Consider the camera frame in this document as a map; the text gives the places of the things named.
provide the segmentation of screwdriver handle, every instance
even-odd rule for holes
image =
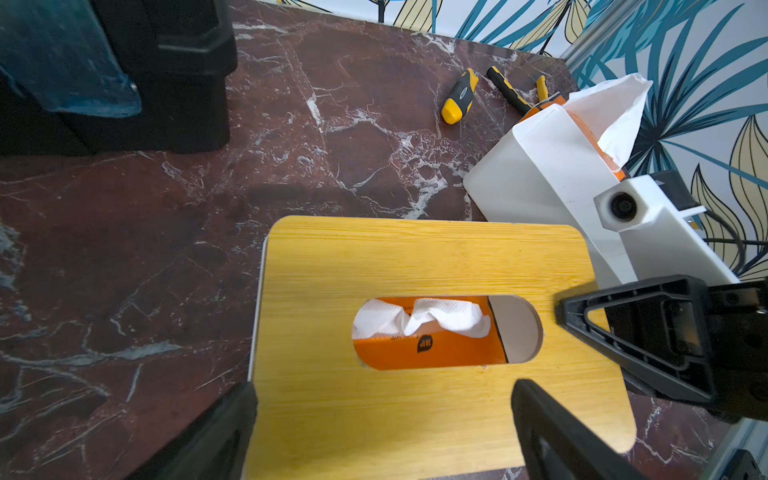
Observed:
[[[498,70],[496,67],[490,67],[485,76],[496,85],[496,88],[502,93],[502,96],[507,99],[509,104],[518,111],[520,115],[525,115],[531,110],[531,105],[525,101],[525,99],[518,93],[517,90],[512,88],[509,84],[509,80]]]
[[[442,106],[442,119],[447,124],[453,125],[461,120],[470,108],[475,98],[475,88],[478,86],[477,74],[471,68],[467,68],[459,77],[448,98]]]

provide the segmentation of wallpaper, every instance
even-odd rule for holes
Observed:
[[[271,0],[377,22],[374,0]],[[384,23],[558,57],[613,0],[387,0]]]
[[[647,0],[574,70],[584,88],[640,72],[654,82],[627,163],[677,169],[693,196],[747,240],[768,240],[768,2]],[[730,238],[700,216],[707,238]],[[733,244],[710,242],[733,268]],[[768,276],[768,247],[747,247],[742,280]]]

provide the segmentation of logo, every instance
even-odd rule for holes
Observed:
[[[416,353],[426,352],[432,348],[432,335],[422,335],[416,346]]]

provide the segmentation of white tissue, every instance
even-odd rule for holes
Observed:
[[[491,331],[491,317],[484,316],[477,303],[420,298],[408,317],[401,306],[368,300],[355,316],[352,338],[367,339],[377,333],[411,336],[422,324],[433,320],[446,330],[472,338],[482,338]]]
[[[653,84],[638,73],[602,81],[569,94],[563,108],[586,122],[599,139],[600,149],[623,167],[632,154],[645,98]]]
[[[381,300],[368,300],[355,315],[352,339],[368,339],[377,333],[402,335],[410,317],[401,306]]]

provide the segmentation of marble countertop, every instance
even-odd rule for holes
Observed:
[[[535,96],[553,58],[233,0],[232,138],[194,155],[0,162],[0,477],[119,479],[246,379],[261,249],[291,214],[483,220],[462,177],[519,119],[490,65]],[[726,426],[630,395],[651,478],[696,478]],[[519,468],[466,478],[524,478]]]

